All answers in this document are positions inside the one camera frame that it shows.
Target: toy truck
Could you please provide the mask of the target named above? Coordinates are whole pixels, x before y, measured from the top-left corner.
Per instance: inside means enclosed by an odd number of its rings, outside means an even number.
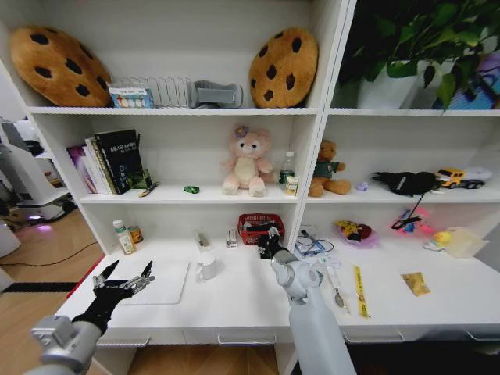
[[[442,188],[479,189],[491,178],[491,171],[481,168],[443,168],[437,172]]]

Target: cookie pillow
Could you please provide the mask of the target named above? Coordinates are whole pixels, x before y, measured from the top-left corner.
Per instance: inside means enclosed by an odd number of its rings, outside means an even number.
[[[318,44],[307,30],[281,31],[260,49],[250,66],[250,92],[260,108],[299,104],[313,85]]]
[[[21,27],[10,38],[17,72],[52,103],[103,107],[110,103],[108,72],[77,39],[53,27]]]

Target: pink teddy bear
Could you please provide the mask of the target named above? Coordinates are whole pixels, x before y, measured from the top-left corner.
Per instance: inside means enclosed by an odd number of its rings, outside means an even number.
[[[263,159],[271,148],[269,131],[248,131],[248,127],[240,126],[231,134],[229,149],[233,158],[226,163],[230,175],[223,184],[226,195],[235,195],[238,188],[248,189],[252,197],[262,197],[266,193],[264,179],[269,180],[273,164]]]

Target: black book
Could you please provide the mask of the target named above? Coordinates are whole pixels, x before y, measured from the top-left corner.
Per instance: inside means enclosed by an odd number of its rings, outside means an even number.
[[[142,170],[139,145],[134,129],[108,131],[95,135],[116,192],[132,188],[132,176]]]

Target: water bottle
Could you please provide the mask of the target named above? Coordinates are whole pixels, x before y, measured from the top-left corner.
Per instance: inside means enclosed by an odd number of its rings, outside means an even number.
[[[117,219],[112,222],[112,225],[115,227],[115,232],[116,235],[118,236],[118,241],[120,242],[120,245],[125,255],[129,255],[135,252],[136,251],[135,243],[132,240],[130,232],[125,227],[125,224],[123,224],[123,221]]]
[[[281,189],[285,189],[287,187],[287,178],[288,176],[295,175],[295,161],[294,161],[294,152],[287,151],[287,158],[283,162],[283,166],[280,170],[280,179],[278,180],[278,184]]]

